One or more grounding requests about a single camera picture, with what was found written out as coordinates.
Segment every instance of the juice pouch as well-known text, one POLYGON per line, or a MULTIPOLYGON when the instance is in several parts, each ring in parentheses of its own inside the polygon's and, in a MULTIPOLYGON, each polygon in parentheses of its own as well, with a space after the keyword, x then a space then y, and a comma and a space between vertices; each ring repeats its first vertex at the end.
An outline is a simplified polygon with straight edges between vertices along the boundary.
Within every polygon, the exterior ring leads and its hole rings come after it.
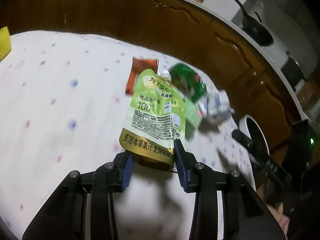
POLYGON ((173 165, 173 140, 184 139, 184 102, 167 79, 144 70, 134 90, 120 145, 150 161, 173 165))

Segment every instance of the pink dot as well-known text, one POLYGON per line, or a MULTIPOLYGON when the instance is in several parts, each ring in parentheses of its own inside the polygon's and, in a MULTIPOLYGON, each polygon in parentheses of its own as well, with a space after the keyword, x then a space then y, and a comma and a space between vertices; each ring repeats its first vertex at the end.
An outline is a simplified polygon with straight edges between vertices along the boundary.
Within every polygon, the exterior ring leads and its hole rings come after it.
POLYGON ((118 150, 119 150, 119 145, 118 144, 114 144, 113 146, 112 146, 112 150, 114 151, 114 152, 117 152, 118 150))

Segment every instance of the countertop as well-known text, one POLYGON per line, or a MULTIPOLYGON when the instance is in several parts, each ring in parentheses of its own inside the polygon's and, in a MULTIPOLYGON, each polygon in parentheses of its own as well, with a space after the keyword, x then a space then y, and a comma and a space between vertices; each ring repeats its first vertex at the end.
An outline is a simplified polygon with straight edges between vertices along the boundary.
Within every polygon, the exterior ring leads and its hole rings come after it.
POLYGON ((214 10, 209 9, 207 6, 209 6, 211 3, 207 1, 204 1, 203 4, 200 4, 196 1, 193 0, 183 0, 186 1, 188 3, 191 3, 205 11, 207 11, 208 13, 212 14, 213 16, 217 17, 218 19, 220 19, 221 21, 223 21, 224 23, 226 23, 227 25, 229 25, 231 28, 233 28, 234 30, 236 30, 240 35, 242 35, 247 41, 249 41, 252 46, 268 61, 268 63, 272 66, 272 68, 274 69, 274 71, 277 73, 277 75, 280 77, 280 79, 282 80, 282 82, 284 83, 284 85, 286 86, 287 90, 289 91, 298 111, 299 114, 301 116, 302 120, 307 119, 307 115, 303 112, 303 109, 297 99, 297 96, 295 95, 293 89, 291 88, 289 82, 287 81, 287 79, 285 78, 285 76, 282 74, 281 70, 279 69, 279 67, 276 65, 276 63, 271 59, 271 57, 249 36, 247 35, 243 30, 241 30, 238 26, 236 26, 235 24, 233 24, 231 22, 231 19, 233 18, 233 16, 236 14, 236 12, 239 10, 238 5, 236 5, 236 3, 231 0, 234 3, 234 7, 233 3, 228 3, 229 6, 226 4, 226 0, 221 0, 220 2, 218 0, 212 0, 212 2, 214 3, 220 3, 222 4, 222 7, 220 9, 218 9, 217 6, 214 6, 212 8, 214 8, 214 10))

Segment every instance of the white cap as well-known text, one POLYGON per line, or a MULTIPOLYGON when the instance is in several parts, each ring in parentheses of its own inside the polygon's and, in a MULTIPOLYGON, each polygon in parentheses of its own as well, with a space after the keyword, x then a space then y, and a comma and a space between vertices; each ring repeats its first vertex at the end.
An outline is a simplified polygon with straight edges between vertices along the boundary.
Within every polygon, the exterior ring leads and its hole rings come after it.
POLYGON ((166 78, 171 82, 171 75, 168 70, 164 69, 160 72, 160 77, 166 78))

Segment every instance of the green plastic wrapper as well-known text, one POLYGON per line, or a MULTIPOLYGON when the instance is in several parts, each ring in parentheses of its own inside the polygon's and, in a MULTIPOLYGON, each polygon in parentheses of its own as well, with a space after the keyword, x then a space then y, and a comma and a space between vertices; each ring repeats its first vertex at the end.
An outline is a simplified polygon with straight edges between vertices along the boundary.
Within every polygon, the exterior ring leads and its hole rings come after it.
POLYGON ((190 67, 183 63, 173 66, 170 70, 172 84, 177 87, 185 96, 195 103, 207 93, 207 87, 201 77, 190 67))
POLYGON ((173 140, 185 136, 185 106, 167 79, 144 70, 134 90, 120 145, 144 160, 173 166, 173 140))

